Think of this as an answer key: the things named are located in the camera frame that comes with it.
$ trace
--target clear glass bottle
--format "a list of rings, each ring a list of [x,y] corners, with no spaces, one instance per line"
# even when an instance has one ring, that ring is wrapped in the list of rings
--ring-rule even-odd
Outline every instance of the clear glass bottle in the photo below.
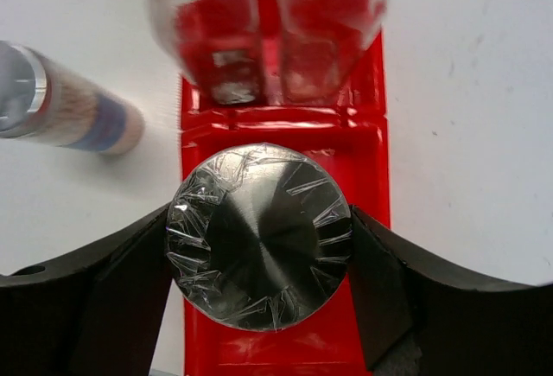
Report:
[[[257,0],[148,0],[157,40],[188,81],[222,105],[264,93]]]
[[[332,104],[380,30],[387,0],[278,0],[281,80],[292,103]]]

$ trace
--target plastic wrap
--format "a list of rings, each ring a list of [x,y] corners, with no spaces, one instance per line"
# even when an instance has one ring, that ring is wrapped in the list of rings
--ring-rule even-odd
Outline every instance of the plastic wrap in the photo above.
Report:
[[[221,151],[182,183],[166,253],[191,304],[257,331],[294,325],[338,289],[351,254],[344,195],[317,163],[253,144]]]

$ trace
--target black plastic part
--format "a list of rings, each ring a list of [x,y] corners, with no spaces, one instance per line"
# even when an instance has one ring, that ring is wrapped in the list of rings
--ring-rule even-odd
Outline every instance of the black plastic part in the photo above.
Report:
[[[385,263],[389,272],[377,274],[369,270],[368,262],[360,260],[352,265],[368,279],[368,283],[352,285],[368,370],[378,373],[382,366],[388,366],[387,360],[397,360],[394,351],[404,349],[412,336],[415,343],[411,352],[420,350],[416,360],[416,374],[420,376],[553,374],[553,285],[531,287],[470,271],[402,239],[356,207],[353,217],[357,225],[353,230],[355,257],[359,248],[372,248],[373,258],[384,259],[372,262]],[[390,266],[390,253],[400,269]],[[397,275],[390,277],[394,271]],[[404,296],[392,285],[392,295],[379,301],[387,300],[389,308],[380,306],[380,316],[367,321],[359,299],[371,286],[382,285],[374,282],[382,279],[394,285],[403,283]],[[398,326],[390,327],[389,334],[384,328],[383,335],[382,328],[365,325],[397,319],[400,310],[396,303],[405,300],[410,314],[405,311],[401,321],[413,320],[407,336],[400,335]],[[388,340],[389,346],[386,356],[375,362],[383,349],[379,337]],[[372,343],[378,346],[378,354]],[[416,354],[404,357],[413,360]]]
[[[166,219],[0,277],[0,374],[147,376],[171,282]]]

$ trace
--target white surface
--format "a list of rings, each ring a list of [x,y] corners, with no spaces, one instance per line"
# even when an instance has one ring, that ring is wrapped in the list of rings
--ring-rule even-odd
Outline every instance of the white surface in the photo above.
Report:
[[[148,122],[139,147],[111,163],[0,142],[0,273],[10,273],[172,197],[178,79],[150,37],[142,0],[1,1],[1,39],[134,100]],[[392,0],[385,24],[394,228],[459,264],[530,284],[553,281],[551,5]],[[174,290],[160,370],[181,374],[181,320]]]

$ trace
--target silver lid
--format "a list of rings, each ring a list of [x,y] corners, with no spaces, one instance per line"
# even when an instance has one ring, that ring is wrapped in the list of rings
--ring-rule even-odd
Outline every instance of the silver lid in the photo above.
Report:
[[[20,137],[40,127],[47,83],[44,66],[30,49],[0,41],[0,137]]]
[[[182,183],[168,214],[167,256],[196,308],[229,327],[287,328],[338,289],[351,215],[333,178],[272,144],[212,156]]]

